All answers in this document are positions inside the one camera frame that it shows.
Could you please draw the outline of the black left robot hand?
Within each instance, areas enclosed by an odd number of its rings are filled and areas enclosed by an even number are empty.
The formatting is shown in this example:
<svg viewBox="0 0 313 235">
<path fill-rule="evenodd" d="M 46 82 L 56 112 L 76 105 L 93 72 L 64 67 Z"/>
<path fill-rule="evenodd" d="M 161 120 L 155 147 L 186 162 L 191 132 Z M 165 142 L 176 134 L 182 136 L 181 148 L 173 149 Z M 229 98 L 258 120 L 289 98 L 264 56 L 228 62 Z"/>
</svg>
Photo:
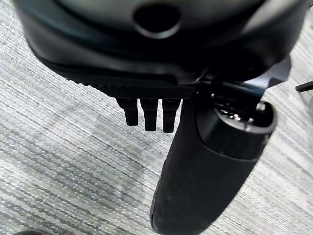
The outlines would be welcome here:
<svg viewBox="0 0 313 235">
<path fill-rule="evenodd" d="M 274 132 L 265 90 L 291 70 L 307 0 L 15 0 L 34 55 L 175 133 L 154 192 L 161 235 L 199 235 L 234 199 Z"/>
</svg>

